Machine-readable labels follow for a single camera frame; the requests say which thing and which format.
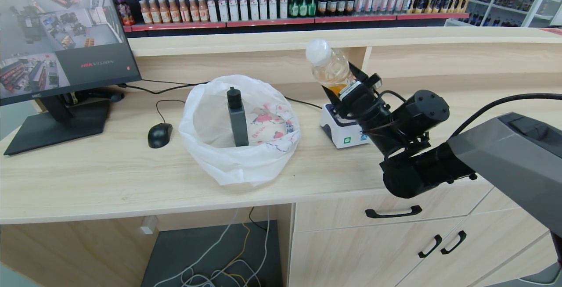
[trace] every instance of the yellow cable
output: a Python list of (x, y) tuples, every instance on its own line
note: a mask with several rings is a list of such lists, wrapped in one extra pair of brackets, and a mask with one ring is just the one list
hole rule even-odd
[[(239, 255), (237, 255), (235, 258), (233, 258), (232, 261), (230, 261), (230, 263), (227, 264), (227, 267), (228, 267), (230, 264), (234, 263), (239, 257), (241, 257), (241, 256), (244, 254), (244, 251), (245, 251), (245, 244), (246, 244), (246, 242), (248, 241), (250, 229), (244, 224), (244, 222), (242, 223), (242, 225), (243, 225), (243, 227), (245, 227), (245, 229), (247, 229), (246, 237), (245, 237), (245, 239), (244, 239), (244, 245), (242, 246), (242, 251), (240, 252)], [(242, 281), (244, 282), (244, 285), (245, 285), (245, 279), (244, 279), (244, 277), (242, 277), (242, 276), (240, 276), (240, 275), (238, 275), (238, 274), (229, 274), (229, 273), (227, 273), (227, 272), (225, 272), (225, 274), (228, 275), (228, 276), (231, 276), (231, 277), (232, 277), (232, 276), (240, 277), (240, 279), (242, 279)]]

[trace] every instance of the surveillance camera feed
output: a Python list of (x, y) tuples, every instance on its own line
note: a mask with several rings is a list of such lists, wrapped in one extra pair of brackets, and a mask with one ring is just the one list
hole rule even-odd
[(139, 75), (112, 0), (0, 0), (0, 68), (2, 104)]

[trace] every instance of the drawer handle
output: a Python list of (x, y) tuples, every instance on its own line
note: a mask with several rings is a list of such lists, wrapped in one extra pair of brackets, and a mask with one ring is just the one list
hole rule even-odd
[(442, 253), (443, 255), (447, 255), (447, 254), (451, 253), (452, 251), (455, 251), (455, 249), (458, 247), (458, 245), (460, 245), (460, 244), (464, 241), (464, 239), (466, 239), (466, 232), (460, 231), (460, 232), (458, 233), (458, 236), (460, 237), (460, 240), (459, 240), (458, 243), (457, 243), (454, 247), (452, 247), (449, 251), (447, 251), (447, 249), (445, 249), (445, 248), (442, 248), (442, 249), (441, 249), (441, 253)]
[(379, 215), (374, 209), (367, 209), (365, 210), (365, 215), (369, 218), (378, 219), (378, 218), (395, 218), (395, 217), (408, 217), (408, 215), (417, 215), (422, 211), (419, 205), (415, 205), (410, 207), (412, 209), (409, 213), (399, 213), (397, 215)]
[(434, 249), (437, 249), (437, 247), (441, 244), (441, 242), (443, 242), (443, 238), (441, 237), (441, 235), (435, 235), (435, 237), (433, 237), (433, 238), (435, 239), (435, 245), (432, 247), (432, 249), (429, 250), (429, 252), (427, 252), (427, 254), (424, 254), (423, 251), (419, 252), (418, 256), (420, 258), (428, 257), (431, 254), (431, 252)]

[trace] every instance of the white bottle cap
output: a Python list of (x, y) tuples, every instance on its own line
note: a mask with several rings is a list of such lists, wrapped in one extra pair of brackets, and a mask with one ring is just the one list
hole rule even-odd
[(310, 63), (321, 67), (330, 61), (331, 48), (324, 39), (312, 39), (306, 46), (305, 56)]

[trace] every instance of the printed plastic bag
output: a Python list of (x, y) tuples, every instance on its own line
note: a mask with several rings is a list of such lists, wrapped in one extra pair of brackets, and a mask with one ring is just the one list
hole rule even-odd
[[(249, 145), (235, 147), (227, 91), (240, 90)], [(271, 85), (229, 75), (197, 85), (187, 97), (179, 132), (185, 148), (220, 185), (259, 185), (279, 175), (300, 138), (297, 113)]]

